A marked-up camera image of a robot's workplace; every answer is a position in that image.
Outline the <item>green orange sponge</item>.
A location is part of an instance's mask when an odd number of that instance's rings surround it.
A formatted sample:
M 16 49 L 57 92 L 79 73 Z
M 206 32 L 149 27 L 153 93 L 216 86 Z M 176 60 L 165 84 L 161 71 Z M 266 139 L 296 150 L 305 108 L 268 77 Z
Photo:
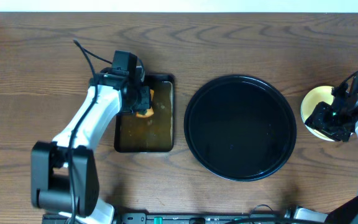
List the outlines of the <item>green orange sponge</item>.
M 154 98 L 154 91 L 150 90 L 150 99 L 151 99 L 151 101 L 153 101 L 153 98 Z M 138 118 L 148 118 L 148 117 L 151 117 L 153 114 L 154 114 L 154 110 L 153 110 L 152 107 L 150 107 L 149 109 L 146 109 L 144 111 L 137 112 L 135 114 L 135 116 L 138 117 Z

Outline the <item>yellow plate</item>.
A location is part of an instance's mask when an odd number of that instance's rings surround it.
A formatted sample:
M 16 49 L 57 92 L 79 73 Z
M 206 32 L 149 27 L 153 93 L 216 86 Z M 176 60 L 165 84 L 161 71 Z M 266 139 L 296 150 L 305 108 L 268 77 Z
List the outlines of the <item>yellow plate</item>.
M 310 117 L 318 103 L 325 102 L 329 105 L 333 103 L 332 90 L 333 86 L 318 86 L 306 94 L 300 106 L 302 122 L 305 122 Z

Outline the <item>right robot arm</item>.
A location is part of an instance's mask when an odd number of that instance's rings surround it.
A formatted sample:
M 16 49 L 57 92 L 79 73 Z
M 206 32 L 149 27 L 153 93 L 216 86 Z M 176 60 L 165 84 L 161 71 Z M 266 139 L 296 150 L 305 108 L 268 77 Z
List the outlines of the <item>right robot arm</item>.
M 301 116 L 312 133 L 333 141 L 347 141 L 353 133 L 358 138 L 358 93 L 333 96 L 312 90 L 301 103 Z M 329 214 L 297 208 L 293 218 L 320 223 L 358 223 L 358 191 L 355 198 Z

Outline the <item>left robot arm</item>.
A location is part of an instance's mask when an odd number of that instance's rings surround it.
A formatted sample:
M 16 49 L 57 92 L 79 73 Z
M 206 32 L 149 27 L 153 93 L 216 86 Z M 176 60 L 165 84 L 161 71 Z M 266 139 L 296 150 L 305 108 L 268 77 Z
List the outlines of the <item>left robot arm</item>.
M 112 223 L 114 207 L 99 197 L 94 152 L 111 120 L 151 107 L 145 72 L 106 68 L 89 80 L 87 96 L 68 125 L 31 150 L 31 203 L 65 223 Z

